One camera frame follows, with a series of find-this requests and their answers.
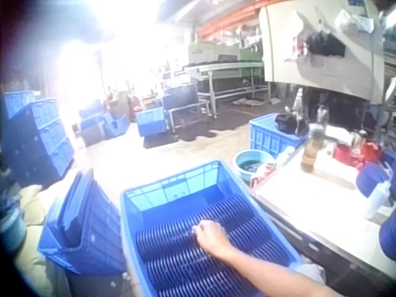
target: crate handle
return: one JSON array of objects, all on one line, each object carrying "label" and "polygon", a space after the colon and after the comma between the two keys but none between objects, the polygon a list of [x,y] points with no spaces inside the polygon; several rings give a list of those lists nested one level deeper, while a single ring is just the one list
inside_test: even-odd
[{"label": "crate handle", "polygon": [[169,187],[177,186],[178,184],[186,183],[186,182],[187,182],[187,179],[186,178],[182,178],[182,179],[178,179],[177,181],[172,181],[170,183],[163,184],[162,188],[163,189],[168,189]]}]

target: forearm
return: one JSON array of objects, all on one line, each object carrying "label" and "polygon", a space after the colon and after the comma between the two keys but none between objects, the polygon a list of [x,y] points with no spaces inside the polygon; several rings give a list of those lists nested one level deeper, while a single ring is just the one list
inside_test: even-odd
[{"label": "forearm", "polygon": [[271,297],[339,296],[330,288],[292,272],[282,266],[230,249],[221,260],[246,277],[256,288]]}]

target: metal table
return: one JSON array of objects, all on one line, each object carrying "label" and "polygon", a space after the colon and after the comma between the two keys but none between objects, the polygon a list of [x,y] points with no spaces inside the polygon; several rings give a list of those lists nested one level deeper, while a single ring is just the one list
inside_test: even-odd
[{"label": "metal table", "polygon": [[[351,273],[378,287],[396,279],[396,263],[379,245],[381,223],[395,207],[381,207],[366,220],[367,199],[355,184],[358,170],[319,152],[314,172],[307,174],[299,167],[302,154],[303,147],[252,190],[254,197],[289,241],[338,282]],[[363,286],[353,282],[354,290]]]},{"label": "metal table", "polygon": [[170,126],[171,126],[171,129],[172,129],[172,133],[175,133],[175,132],[176,132],[176,128],[179,127],[179,126],[176,127],[176,126],[174,125],[173,113],[174,113],[175,111],[178,111],[178,110],[185,110],[185,109],[192,108],[192,107],[200,108],[200,106],[205,105],[205,106],[206,106],[206,114],[207,114],[207,115],[210,115],[210,112],[209,112],[209,103],[210,103],[210,102],[209,102],[208,100],[199,100],[197,103],[192,103],[192,104],[188,104],[188,105],[186,105],[186,106],[176,107],[176,108],[172,108],[172,109],[170,109],[170,110],[167,110],[166,112],[169,114]]},{"label": "metal table", "polygon": [[[190,75],[196,72],[208,72],[209,75],[209,93],[198,93],[200,96],[208,96],[210,97],[210,103],[212,104],[213,110],[213,117],[217,118],[217,109],[216,109],[216,100],[226,97],[232,97],[235,95],[242,95],[256,92],[263,92],[268,91],[269,98],[271,96],[271,87],[270,83],[266,86],[264,85],[254,85],[253,79],[253,69],[254,68],[263,68],[263,62],[231,62],[231,63],[216,63],[216,64],[206,64],[200,66],[192,66],[192,67],[185,67],[184,71],[189,73]],[[251,75],[251,86],[250,87],[243,87],[243,88],[233,88],[230,90],[225,90],[221,92],[216,92],[213,89],[213,72],[220,71],[220,70],[227,70],[227,69],[242,69],[248,68],[250,69]]]}]

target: brown bottle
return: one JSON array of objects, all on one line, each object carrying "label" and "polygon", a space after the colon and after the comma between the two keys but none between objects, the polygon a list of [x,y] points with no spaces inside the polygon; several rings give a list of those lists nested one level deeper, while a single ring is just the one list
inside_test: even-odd
[{"label": "brown bottle", "polygon": [[317,153],[323,146],[324,127],[320,124],[309,125],[309,140],[304,149],[300,167],[304,172],[312,173],[317,157]]}]

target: blue bucket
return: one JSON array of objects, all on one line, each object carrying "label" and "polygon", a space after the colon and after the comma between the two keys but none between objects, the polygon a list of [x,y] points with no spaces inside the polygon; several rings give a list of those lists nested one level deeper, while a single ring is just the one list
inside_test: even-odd
[{"label": "blue bucket", "polygon": [[262,150],[243,150],[235,155],[233,160],[233,167],[238,173],[238,175],[245,182],[250,184],[250,179],[252,175],[256,172],[246,171],[241,165],[246,163],[267,163],[268,161],[274,162],[275,159],[267,152],[263,152]]}]

